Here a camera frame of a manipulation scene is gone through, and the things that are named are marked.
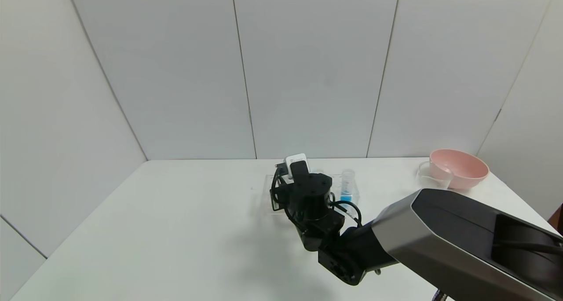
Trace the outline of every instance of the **white wall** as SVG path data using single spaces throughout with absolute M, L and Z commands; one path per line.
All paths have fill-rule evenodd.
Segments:
M 549 0 L 399 0 L 369 157 L 476 154 Z
M 563 202 L 563 0 L 552 0 L 481 157 L 544 218 Z
M 1 213 L 48 256 L 145 157 L 71 0 L 1 7 Z
M 397 0 L 235 0 L 258 158 L 365 157 Z
M 149 159 L 255 158 L 233 0 L 74 0 Z
M 0 301 L 8 301 L 45 259 L 4 220 L 0 221 Z

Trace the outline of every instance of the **test tube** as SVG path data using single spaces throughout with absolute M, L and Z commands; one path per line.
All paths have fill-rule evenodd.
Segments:
M 340 187 L 340 200 L 352 202 L 356 173 L 352 169 L 342 171 L 342 184 Z

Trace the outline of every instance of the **white device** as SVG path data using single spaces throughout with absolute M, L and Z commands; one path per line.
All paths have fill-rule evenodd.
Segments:
M 307 162 L 307 157 L 305 154 L 294 154 L 294 155 L 288 155 L 285 158 L 285 165 L 287 166 L 287 177 L 293 180 L 293 174 L 291 173 L 291 164 L 297 161 L 304 161 L 307 164 L 307 169 L 309 171 L 311 171 L 311 169 L 309 168 L 309 163 Z

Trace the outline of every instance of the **black cable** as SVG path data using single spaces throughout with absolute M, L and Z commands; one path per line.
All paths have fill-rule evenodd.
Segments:
M 436 291 L 436 293 L 434 293 L 434 297 L 432 298 L 432 301 L 445 301 L 448 298 L 448 296 L 443 293 L 440 289 L 438 289 L 438 291 Z
M 348 204 L 351 207 L 353 207 L 356 210 L 356 212 L 358 213 L 358 218 L 354 219 L 354 221 L 356 221 L 356 223 L 358 223 L 358 227 L 362 226 L 362 213 L 360 212 L 360 209 L 358 209 L 358 207 L 354 203 L 352 203 L 350 201 L 343 201 L 343 200 L 330 203 L 331 206 L 336 206 L 339 209 L 343 210 L 344 212 L 347 212 L 347 210 L 345 208 L 343 208 L 342 206 L 340 206 L 339 204 Z
M 274 173 L 274 178 L 273 178 L 273 180 L 272 180 L 272 188 L 270 189 L 270 191 L 271 191 L 271 193 L 272 193 L 271 197 L 272 197 L 273 201 L 274 201 L 275 203 L 277 203 L 277 204 L 282 205 L 282 204 L 284 204 L 284 203 L 281 203 L 281 202 L 278 200 L 278 195 L 276 195 L 276 193 L 275 193 L 275 191 L 274 191 L 274 190 L 276 189 L 276 181 L 277 181 L 279 178 L 280 178 L 280 169 L 279 169 L 278 167 L 276 167 L 276 172 Z
M 293 225 L 295 225 L 295 227 L 297 227 L 302 232 L 305 231 L 303 227 L 301 227 L 301 225 L 297 223 L 297 221 L 291 216 L 291 214 L 289 213 L 289 209 L 287 209 L 287 207 L 284 209 L 284 211 L 285 211 L 285 216 L 289 219 L 291 223 L 293 223 Z
M 537 243 L 518 242 L 518 241 L 496 241 L 493 247 L 511 247 L 523 249 L 527 251 L 535 251 L 537 253 L 550 253 L 563 257 L 563 247 L 542 245 Z

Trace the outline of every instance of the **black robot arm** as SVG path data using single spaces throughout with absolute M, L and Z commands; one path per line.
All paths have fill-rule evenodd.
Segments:
M 293 183 L 284 180 L 288 173 Z M 362 225 L 359 209 L 335 201 L 331 186 L 331 177 L 309 172 L 306 159 L 286 159 L 276 166 L 271 203 L 285 211 L 304 248 L 349 285 L 402 263 L 457 301 L 563 301 L 560 235 L 434 189 L 419 190 Z M 357 209 L 358 218 L 340 234 L 344 216 L 334 208 L 346 211 L 343 203 Z

